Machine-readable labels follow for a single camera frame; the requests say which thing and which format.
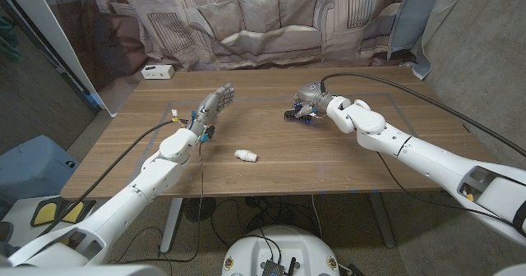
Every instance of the sofa pattern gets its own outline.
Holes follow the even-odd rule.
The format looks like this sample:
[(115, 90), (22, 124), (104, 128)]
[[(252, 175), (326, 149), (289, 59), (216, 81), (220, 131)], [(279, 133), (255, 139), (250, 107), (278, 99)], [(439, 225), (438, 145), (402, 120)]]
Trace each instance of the sofa pattern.
[(323, 58), (334, 0), (228, 0), (186, 10), (216, 63), (259, 65)]

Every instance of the white object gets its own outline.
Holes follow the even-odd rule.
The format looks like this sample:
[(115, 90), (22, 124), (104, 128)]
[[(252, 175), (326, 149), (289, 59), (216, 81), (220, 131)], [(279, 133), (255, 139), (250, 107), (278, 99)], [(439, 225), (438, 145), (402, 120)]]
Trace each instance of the white object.
[[(276, 242), (281, 250), (281, 265), (288, 272), (288, 266), (293, 257), (301, 266), (295, 269), (294, 276), (307, 275), (339, 275), (338, 267), (332, 269), (328, 265), (330, 258), (335, 259), (335, 253), (320, 238), (311, 233), (292, 226), (274, 225), (263, 227), (266, 238)], [(261, 236), (259, 229), (247, 235)], [(274, 262), (278, 261), (278, 248), (270, 242), (274, 253)], [(225, 267), (226, 259), (231, 258), (233, 265), (230, 269)], [(265, 239), (257, 237), (244, 237), (237, 240), (227, 251), (222, 263), (222, 275), (262, 275), (261, 263), (270, 259), (270, 248)]]
[(247, 162), (255, 162), (257, 159), (257, 155), (252, 153), (248, 149), (236, 149), (236, 153), (234, 153), (233, 155)]
[[(197, 146), (207, 121), (216, 118), (217, 113), (232, 102), (234, 92), (230, 86), (227, 84), (205, 98), (201, 106), (206, 108), (200, 108), (190, 128), (180, 128), (163, 140), (159, 150), (143, 163), (141, 173), (89, 218), (34, 239), (9, 257), (9, 265), (17, 267), (35, 262), (38, 266), (46, 259), (56, 263), (54, 267), (58, 269), (71, 262), (80, 267), (106, 263), (115, 241), (142, 210), (179, 181), (182, 167), (190, 160), (187, 151)], [(59, 246), (58, 242), (68, 243)]]
[[(350, 104), (350, 100), (342, 96), (335, 97), (327, 105), (327, 116), (344, 133), (352, 132), (355, 127), (360, 146), (397, 158), (447, 190), (464, 208), (511, 222), (526, 201), (526, 186), (517, 183), (526, 184), (526, 171), (466, 159), (420, 140), (386, 123), (380, 114), (370, 111), (363, 101), (357, 100)], [(478, 168), (485, 175), (479, 179), (471, 175)], [(463, 193), (465, 184), (479, 188), (474, 201)], [(510, 225), (486, 215), (473, 215), (502, 236), (526, 246), (526, 237)], [(522, 229), (526, 231), (526, 222)]]
[(145, 79), (170, 79), (174, 72), (172, 65), (147, 65), (141, 71)]

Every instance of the table leg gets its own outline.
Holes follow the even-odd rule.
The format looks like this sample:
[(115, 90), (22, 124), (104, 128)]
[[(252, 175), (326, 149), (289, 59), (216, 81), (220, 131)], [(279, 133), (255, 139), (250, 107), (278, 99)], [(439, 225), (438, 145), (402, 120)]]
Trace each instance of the table leg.
[(380, 193), (369, 193), (368, 195), (372, 210), (375, 212), (376, 221), (378, 221), (378, 225), (380, 226), (381, 235), (384, 238), (385, 245), (388, 248), (393, 248), (396, 246), (395, 237), (393, 236), (393, 231), (389, 225), (389, 219), (387, 218), (381, 195)]
[(168, 252), (172, 247), (173, 234), (175, 233), (175, 226), (178, 223), (179, 212), (181, 211), (182, 198), (173, 198), (166, 219), (166, 227), (164, 227), (163, 239), (161, 240), (160, 250), (162, 253)]

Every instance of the small white plastic part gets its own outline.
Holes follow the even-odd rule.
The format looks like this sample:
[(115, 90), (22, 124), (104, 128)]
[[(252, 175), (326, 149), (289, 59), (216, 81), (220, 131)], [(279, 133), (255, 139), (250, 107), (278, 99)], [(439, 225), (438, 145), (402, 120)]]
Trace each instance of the small white plastic part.
[(257, 155), (252, 153), (248, 149), (236, 149), (236, 153), (234, 153), (233, 155), (247, 162), (255, 162), (257, 159)]

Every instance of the robotic hand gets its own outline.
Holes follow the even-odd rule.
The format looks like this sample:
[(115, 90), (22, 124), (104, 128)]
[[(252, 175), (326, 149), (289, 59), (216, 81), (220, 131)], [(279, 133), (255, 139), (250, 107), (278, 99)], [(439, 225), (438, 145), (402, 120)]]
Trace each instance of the robotic hand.
[(296, 117), (326, 113), (344, 133), (356, 129), (360, 146), (388, 154), (447, 190), (464, 208), (504, 237), (526, 246), (526, 172), (466, 159), (411, 136), (357, 99), (322, 92), (319, 83), (294, 95)]
[(82, 222), (23, 246), (9, 257), (9, 264), (60, 268), (106, 263), (115, 241), (141, 211), (179, 181), (182, 167), (190, 159), (188, 148), (195, 147), (204, 137), (211, 137), (213, 130), (207, 132), (207, 129), (218, 113), (232, 103), (233, 96), (230, 84), (208, 95), (187, 128), (163, 140), (159, 150), (144, 162), (141, 173), (112, 199)]
[(189, 123), (187, 129), (200, 136), (203, 128), (213, 125), (219, 112), (232, 103), (234, 95), (235, 91), (230, 83), (208, 95), (199, 104), (198, 112)]

